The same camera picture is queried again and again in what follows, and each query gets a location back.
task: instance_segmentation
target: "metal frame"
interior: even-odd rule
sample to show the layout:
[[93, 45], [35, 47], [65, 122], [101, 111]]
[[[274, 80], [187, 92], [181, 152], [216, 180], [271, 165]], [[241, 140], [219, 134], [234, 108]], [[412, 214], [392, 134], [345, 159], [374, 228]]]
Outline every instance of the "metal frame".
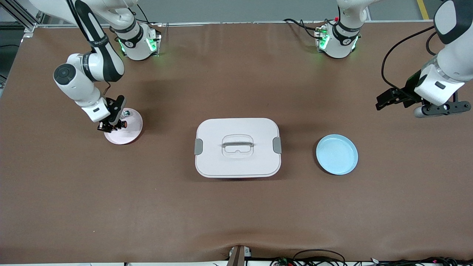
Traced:
[[4, 79], [2, 76], [0, 76], [0, 97], [3, 93], [3, 89], [5, 88], [6, 84], [7, 84], [7, 79]]
[[[432, 22], [432, 19], [429, 20], [367, 20], [366, 23], [403, 23], [403, 22]], [[305, 23], [322, 23], [323, 20], [307, 20]], [[192, 26], [203, 26], [210, 24], [285, 24], [288, 22], [282, 20], [275, 21], [253, 21], [253, 22], [185, 22], [185, 23], [151, 23], [151, 25], [158, 27], [192, 27]], [[100, 24], [103, 28], [110, 27], [110, 24]], [[72, 24], [39, 24], [36, 27], [38, 28], [77, 28], [77, 26]]]
[[0, 6], [10, 13], [10, 15], [22, 24], [25, 27], [25, 30], [28, 30], [29, 32], [33, 32], [35, 26], [39, 24], [36, 18], [16, 0], [0, 0]]

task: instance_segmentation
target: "green led light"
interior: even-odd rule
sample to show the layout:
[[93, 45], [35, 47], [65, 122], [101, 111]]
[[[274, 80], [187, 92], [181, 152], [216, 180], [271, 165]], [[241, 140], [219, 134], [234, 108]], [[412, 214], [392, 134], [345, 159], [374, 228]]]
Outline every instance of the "green led light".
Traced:
[[355, 40], [353, 41], [353, 46], [351, 47], [351, 50], [353, 51], [353, 49], [355, 49], [355, 45], [356, 45], [356, 41], [358, 41], [358, 36], [355, 38]]
[[150, 39], [147, 39], [148, 40], [148, 46], [149, 48], [151, 49], [152, 52], [156, 51], [156, 42], [154, 40], [150, 40]]
[[120, 41], [120, 39], [118, 39], [118, 43], [120, 44], [120, 47], [122, 48], [122, 51], [125, 53], [125, 48], [123, 47], [123, 44], [122, 44], [122, 42]]
[[322, 40], [320, 40], [320, 49], [324, 50], [327, 47], [328, 40], [330, 40], [330, 35], [326, 34]]

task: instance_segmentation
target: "yellow floor line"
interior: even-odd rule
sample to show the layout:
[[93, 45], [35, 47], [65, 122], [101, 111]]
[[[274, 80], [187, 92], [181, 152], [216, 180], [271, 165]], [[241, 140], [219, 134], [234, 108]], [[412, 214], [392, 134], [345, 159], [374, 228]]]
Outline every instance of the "yellow floor line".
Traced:
[[425, 9], [424, 0], [417, 0], [417, 5], [419, 6], [420, 13], [422, 14], [423, 19], [429, 19], [427, 14], [427, 9]]

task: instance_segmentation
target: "black cable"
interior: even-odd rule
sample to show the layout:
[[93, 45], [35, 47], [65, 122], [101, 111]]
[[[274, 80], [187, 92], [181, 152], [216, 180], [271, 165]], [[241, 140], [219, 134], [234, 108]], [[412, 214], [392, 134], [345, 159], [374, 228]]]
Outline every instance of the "black cable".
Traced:
[[332, 26], [336, 26], [336, 25], [338, 24], [338, 22], [340, 21], [340, 14], [341, 14], [341, 13], [340, 13], [340, 7], [338, 7], [338, 20], [335, 22], [335, 24], [330, 23], [330, 21], [332, 21], [331, 19], [330, 19], [330, 20], [325, 19], [324, 21], [325, 21], [326, 23], [332, 25]]
[[380, 261], [376, 266], [418, 266], [423, 263], [436, 263], [442, 266], [468, 266], [473, 264], [473, 260], [455, 260], [450, 257], [429, 257], [422, 260], [398, 260], [398, 261]]
[[220, 253], [220, 255], [224, 256], [224, 257], [227, 257], [225, 260], [229, 260], [230, 259], [230, 256], [228, 254], [225, 254], [225, 253]]
[[332, 257], [326, 257], [326, 256], [307, 257], [307, 258], [298, 259], [298, 260], [302, 260], [304, 262], [307, 262], [307, 261], [311, 262], [312, 266], [318, 266], [322, 263], [329, 263], [330, 265], [333, 265], [332, 262], [335, 262], [337, 264], [337, 266], [339, 265], [339, 263], [342, 263], [344, 266], [347, 266], [347, 264], [344, 260], [339, 260], [339, 259], [335, 259], [335, 258], [332, 258]]
[[104, 96], [105, 96], [105, 94], [107, 93], [108, 89], [112, 86], [112, 85], [110, 84], [110, 82], [108, 82], [108, 81], [106, 81], [106, 80], [105, 80], [105, 82], [107, 82], [108, 87], [104, 90]]
[[138, 5], [138, 4], [137, 4], [136, 6], [137, 6], [137, 7], [140, 9], [140, 11], [143, 13], [143, 16], [145, 17], [146, 23], [149, 24], [148, 17], [146, 16], [146, 14], [145, 14], [145, 12], [143, 11], [143, 9], [141, 9], [140, 5]]
[[67, 0], [67, 4], [69, 6], [69, 10], [72, 13], [72, 16], [76, 20], [77, 26], [79, 27], [80, 31], [85, 36], [85, 38], [88, 40], [88, 35], [87, 35], [86, 31], [84, 30], [84, 27], [82, 26], [82, 22], [80, 21], [79, 15], [77, 14], [77, 10], [74, 7], [74, 4], [72, 3], [72, 0]]
[[437, 34], [437, 31], [432, 33], [429, 38], [427, 39], [427, 41], [425, 42], [425, 49], [427, 49], [427, 52], [429, 52], [431, 55], [436, 55], [436, 53], [432, 52], [432, 50], [430, 49], [430, 40], [433, 38], [433, 36], [435, 36]]
[[20, 47], [19, 45], [17, 44], [6, 44], [6, 45], [2, 45], [0, 47], [7, 47], [7, 46], [16, 46], [16, 47]]
[[303, 21], [303, 20], [300, 20], [300, 23], [302, 24], [302, 26], [303, 26], [304, 29], [306, 30], [307, 34], [309, 34], [309, 36], [311, 36], [312, 38], [317, 39], [317, 40], [322, 40], [321, 37], [317, 37], [317, 36], [315, 36], [315, 35], [310, 34], [310, 32], [309, 32], [309, 30], [307, 29], [306, 25], [304, 24], [304, 21]]
[[[297, 21], [295, 21], [295, 20], [293, 20], [293, 19], [291, 19], [291, 18], [287, 18], [287, 19], [285, 19], [285, 20], [283, 20], [283, 21], [286, 21], [286, 22], [290, 21], [290, 22], [295, 23], [295, 24], [296, 24], [297, 26], [299, 26], [299, 27], [304, 27], [302, 24], [300, 24], [299, 22], [297, 22]], [[315, 30], [315, 28], [312, 28], [312, 27], [307, 27], [307, 26], [306, 26], [306, 28], [307, 28], [307, 29], [310, 29], [310, 30]]]
[[299, 266], [307, 266], [307, 263], [305, 263], [305, 262], [304, 262], [304, 265], [302, 265], [300, 262], [298, 262], [298, 261], [296, 261], [296, 260], [295, 260], [294, 262], [295, 262], [297, 265], [299, 265]]
[[411, 38], [413, 38], [413, 37], [415, 37], [415, 36], [417, 36], [417, 35], [420, 35], [420, 34], [422, 34], [422, 33], [424, 33], [424, 32], [430, 31], [430, 30], [433, 29], [433, 28], [434, 28], [434, 26], [430, 26], [430, 27], [428, 27], [428, 28], [426, 28], [426, 29], [423, 29], [423, 30], [421, 30], [421, 31], [419, 31], [419, 32], [417, 32], [417, 33], [414, 33], [414, 34], [412, 34], [412, 35], [410, 35], [410, 36], [408, 36], [408, 37], [405, 37], [404, 39], [402, 39], [401, 41], [399, 41], [398, 43], [396, 43], [393, 47], [391, 47], [391, 49], [389, 49], [389, 51], [387, 52], [386, 56], [385, 56], [384, 59], [383, 59], [383, 63], [381, 64], [381, 77], [383, 78], [384, 82], [386, 82], [387, 85], [393, 87], [393, 88], [396, 89], [397, 91], [403, 93], [403, 94], [404, 94], [406, 97], [408, 97], [409, 99], [413, 99], [413, 97], [412, 97], [411, 95], [409, 95], [407, 92], [405, 92], [405, 91], [399, 89], [396, 85], [394, 85], [393, 83], [389, 82], [389, 81], [386, 79], [386, 77], [385, 77], [385, 75], [384, 75], [384, 67], [385, 67], [386, 59], [388, 58], [389, 54], [390, 54], [396, 47], [398, 47], [400, 44], [402, 44], [403, 42], [405, 42], [405, 41], [407, 41], [407, 40], [409, 40], [409, 39], [411, 39]]
[[135, 11], [133, 11], [131, 8], [128, 8], [128, 10], [129, 10], [134, 16], [136, 16], [136, 12], [135, 12]]
[[339, 255], [339, 256], [343, 259], [343, 262], [344, 262], [344, 264], [345, 264], [345, 257], [344, 257], [342, 254], [340, 254], [340, 253], [338, 253], [338, 252], [336, 252], [336, 251], [331, 251], [331, 250], [328, 250], [328, 249], [320, 249], [320, 248], [306, 249], [306, 250], [299, 251], [298, 253], [296, 253], [296, 254], [292, 257], [292, 259], [295, 260], [296, 257], [297, 257], [297, 255], [302, 254], [302, 253], [306, 253], [306, 252], [328, 252], [328, 253], [337, 254], [337, 255]]
[[277, 262], [279, 260], [279, 258], [275, 258], [274, 260], [272, 260], [272, 262], [269, 264], [269, 266], [272, 266], [273, 263]]

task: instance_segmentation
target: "gray floor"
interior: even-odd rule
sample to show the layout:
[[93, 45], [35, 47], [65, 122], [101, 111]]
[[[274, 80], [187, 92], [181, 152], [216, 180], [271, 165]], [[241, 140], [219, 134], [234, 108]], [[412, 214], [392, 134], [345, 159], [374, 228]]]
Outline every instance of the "gray floor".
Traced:
[[439, 0], [424, 0], [425, 9], [427, 9], [427, 13], [429, 14], [429, 18], [433, 19], [435, 12], [437, 11], [438, 7], [441, 4]]
[[[6, 44], [20, 45], [23, 37], [23, 30], [0, 30], [0, 46]], [[18, 47], [7, 46], [0, 47], [0, 75], [7, 78], [10, 68], [13, 65], [15, 56], [17, 55]], [[5, 79], [0, 77], [0, 96], [3, 92]]]
[[[139, 4], [150, 21], [164, 23], [324, 20], [338, 15], [335, 0], [140, 0]], [[143, 18], [137, 7], [132, 9]], [[372, 4], [370, 11], [374, 20], [422, 19], [416, 0], [382, 1]]]

